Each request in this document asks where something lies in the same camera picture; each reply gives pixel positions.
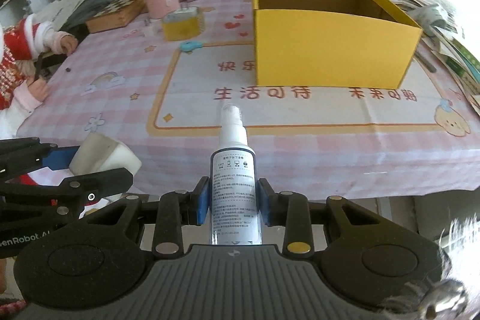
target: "yellow box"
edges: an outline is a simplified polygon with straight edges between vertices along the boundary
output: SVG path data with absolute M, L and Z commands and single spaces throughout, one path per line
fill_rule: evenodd
M 398 88 L 422 29 L 389 0 L 252 0 L 259 86 Z

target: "gray ribbed panel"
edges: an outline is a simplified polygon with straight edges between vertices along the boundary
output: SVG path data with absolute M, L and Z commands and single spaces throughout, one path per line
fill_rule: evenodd
M 30 305 L 15 319 L 385 320 L 338 298 L 312 265 L 283 258 L 273 245 L 193 246 L 181 259 L 156 262 L 115 303 L 78 312 Z

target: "white spray bottle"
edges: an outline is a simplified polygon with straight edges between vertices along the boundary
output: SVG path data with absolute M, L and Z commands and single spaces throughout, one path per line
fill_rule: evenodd
M 262 243 L 260 214 L 255 193 L 255 153 L 248 146 L 240 109 L 222 109 L 220 148 L 210 159 L 212 226 L 214 245 Z

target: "hand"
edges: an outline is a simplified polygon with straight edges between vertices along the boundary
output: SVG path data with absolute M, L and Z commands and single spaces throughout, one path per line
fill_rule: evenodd
M 28 91 L 39 102 L 43 102 L 49 96 L 49 86 L 43 79 L 33 81 L 30 77 L 27 79 Z
M 63 53 L 70 56 L 75 52 L 75 49 L 77 49 L 78 40 L 73 36 L 64 36 L 60 40 L 60 45 L 62 46 Z

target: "table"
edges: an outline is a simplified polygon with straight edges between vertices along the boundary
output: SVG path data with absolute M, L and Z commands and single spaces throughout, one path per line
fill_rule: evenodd
M 429 51 L 438 72 L 422 72 L 414 62 L 404 83 L 408 79 L 416 90 L 255 90 L 247 86 L 254 80 L 250 0 L 191 5 L 205 14 L 206 30 L 195 38 L 205 48 L 180 53 L 179 42 L 143 37 L 145 16 L 125 28 L 90 35 L 52 77 L 50 97 L 18 136 L 39 136 L 60 146 L 78 145 L 90 131 L 119 139 L 142 161 L 135 186 L 160 195 L 191 190 L 209 174 L 210 155 L 218 147 L 217 113 L 225 102 L 234 102 L 251 125 L 247 132 L 258 175 L 275 191 L 358 199 L 474 190 L 480 184 L 480 120 Z M 215 78 L 224 78 L 218 85 L 208 79 L 207 66 Z M 279 99 L 281 94 L 288 99 Z M 466 130 L 455 125 L 457 136 L 435 123 L 441 98 L 467 122 Z M 285 102 L 282 110 L 271 109 L 281 108 L 280 102 Z M 315 125 L 295 122 L 305 110 Z M 398 112 L 405 124 L 395 117 Z M 362 124 L 351 124 L 356 120 L 350 121 L 349 113 L 362 117 Z

